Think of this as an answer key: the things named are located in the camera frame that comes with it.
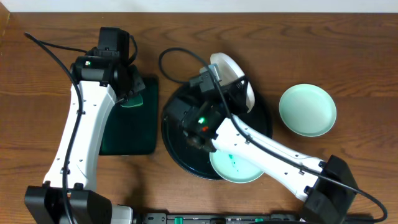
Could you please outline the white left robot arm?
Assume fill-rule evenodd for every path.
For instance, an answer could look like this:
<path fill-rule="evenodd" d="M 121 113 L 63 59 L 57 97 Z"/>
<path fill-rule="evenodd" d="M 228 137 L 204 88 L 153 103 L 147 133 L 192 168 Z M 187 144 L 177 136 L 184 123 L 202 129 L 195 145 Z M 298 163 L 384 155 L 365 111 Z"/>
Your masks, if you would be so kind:
<path fill-rule="evenodd" d="M 67 69 L 72 81 L 67 122 L 41 186 L 24 203 L 36 223 L 132 223 L 133 209 L 97 194 L 98 157 L 112 108 L 144 88 L 118 51 L 93 49 Z"/>

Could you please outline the green scouring sponge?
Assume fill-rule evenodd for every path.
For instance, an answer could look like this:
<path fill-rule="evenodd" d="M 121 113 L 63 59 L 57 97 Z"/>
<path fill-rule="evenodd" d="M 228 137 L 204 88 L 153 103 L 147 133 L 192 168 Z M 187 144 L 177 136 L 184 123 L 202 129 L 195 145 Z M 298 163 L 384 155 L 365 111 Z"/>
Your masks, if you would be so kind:
<path fill-rule="evenodd" d="M 121 107 L 123 108 L 135 108 L 140 107 L 144 104 L 143 97 L 141 94 L 137 94 L 134 96 L 130 96 L 124 102 L 121 103 Z"/>

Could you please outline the mint green plate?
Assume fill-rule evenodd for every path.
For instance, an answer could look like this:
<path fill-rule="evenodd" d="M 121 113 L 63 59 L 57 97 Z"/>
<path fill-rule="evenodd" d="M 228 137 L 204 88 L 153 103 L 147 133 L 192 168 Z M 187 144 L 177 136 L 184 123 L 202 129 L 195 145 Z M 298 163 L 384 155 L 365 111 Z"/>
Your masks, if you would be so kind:
<path fill-rule="evenodd" d="M 224 180 L 237 184 L 252 182 L 263 175 L 263 171 L 248 161 L 221 151 L 210 152 L 210 163 Z"/>
<path fill-rule="evenodd" d="M 337 109 L 333 98 L 324 89 L 311 84 L 298 84 L 282 94 L 279 114 L 294 133 L 318 137 L 334 126 Z"/>

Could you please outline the pale pink plate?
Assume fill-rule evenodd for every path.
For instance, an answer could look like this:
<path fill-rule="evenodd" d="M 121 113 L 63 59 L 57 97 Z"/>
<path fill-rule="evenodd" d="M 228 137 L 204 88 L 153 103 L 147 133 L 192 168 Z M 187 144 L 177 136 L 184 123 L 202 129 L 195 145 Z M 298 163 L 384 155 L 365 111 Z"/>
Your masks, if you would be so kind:
<path fill-rule="evenodd" d="M 210 62 L 217 67 L 216 71 L 222 87 L 227 87 L 229 84 L 243 85 L 243 105 L 246 107 L 243 113 L 249 113 L 256 100 L 254 90 L 241 67 L 230 56 L 221 52 L 211 54 Z"/>

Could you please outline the black round tray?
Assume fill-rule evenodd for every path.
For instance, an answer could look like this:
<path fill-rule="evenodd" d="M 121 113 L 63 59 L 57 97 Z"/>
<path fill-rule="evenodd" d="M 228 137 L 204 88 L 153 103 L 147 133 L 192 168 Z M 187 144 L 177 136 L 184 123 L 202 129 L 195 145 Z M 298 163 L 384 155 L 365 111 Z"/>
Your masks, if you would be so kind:
<path fill-rule="evenodd" d="M 254 96 L 255 105 L 252 110 L 247 114 L 239 115 L 239 118 L 257 132 L 271 138 L 273 135 L 272 113 L 267 101 L 258 91 L 254 91 Z M 190 88 L 188 85 L 180 86 L 166 102 L 165 107 L 168 107 L 175 98 L 181 98 L 195 106 L 201 106 L 204 102 L 200 90 Z M 162 112 L 161 132 L 165 148 L 182 169 L 203 179 L 222 179 L 211 165 L 210 154 L 188 145 L 182 130 L 176 127 L 175 122 L 165 111 Z"/>

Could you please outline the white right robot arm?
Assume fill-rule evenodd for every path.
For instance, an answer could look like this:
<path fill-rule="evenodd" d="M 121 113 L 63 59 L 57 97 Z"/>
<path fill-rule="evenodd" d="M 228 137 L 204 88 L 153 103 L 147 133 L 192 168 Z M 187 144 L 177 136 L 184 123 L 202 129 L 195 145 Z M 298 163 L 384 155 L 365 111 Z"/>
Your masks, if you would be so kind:
<path fill-rule="evenodd" d="M 210 180 L 250 182 L 266 174 L 303 202 L 309 223 L 343 223 L 356 196 L 347 163 L 301 154 L 272 139 L 264 100 L 246 78 L 215 88 L 209 78 L 183 85 L 163 110 L 162 137 L 172 159 Z"/>

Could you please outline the black rectangular tray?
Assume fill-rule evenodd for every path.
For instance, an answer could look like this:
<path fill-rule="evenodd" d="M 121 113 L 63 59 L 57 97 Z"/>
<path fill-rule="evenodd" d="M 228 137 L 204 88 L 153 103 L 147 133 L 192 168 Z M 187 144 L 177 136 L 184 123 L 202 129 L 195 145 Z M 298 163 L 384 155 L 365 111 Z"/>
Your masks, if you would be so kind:
<path fill-rule="evenodd" d="M 155 151 L 159 85 L 156 78 L 144 78 L 139 94 L 144 104 L 135 108 L 113 106 L 104 129 L 101 156 L 147 155 Z"/>

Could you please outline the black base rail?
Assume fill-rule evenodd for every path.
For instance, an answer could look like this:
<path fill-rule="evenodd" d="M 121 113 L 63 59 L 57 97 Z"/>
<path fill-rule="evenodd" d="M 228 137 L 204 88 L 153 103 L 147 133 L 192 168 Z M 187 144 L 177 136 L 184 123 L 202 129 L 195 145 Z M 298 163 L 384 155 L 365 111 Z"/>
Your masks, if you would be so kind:
<path fill-rule="evenodd" d="M 250 224 L 269 221 L 299 221 L 291 214 L 271 215 L 168 215 L 166 213 L 142 213 L 133 217 L 132 224 Z"/>

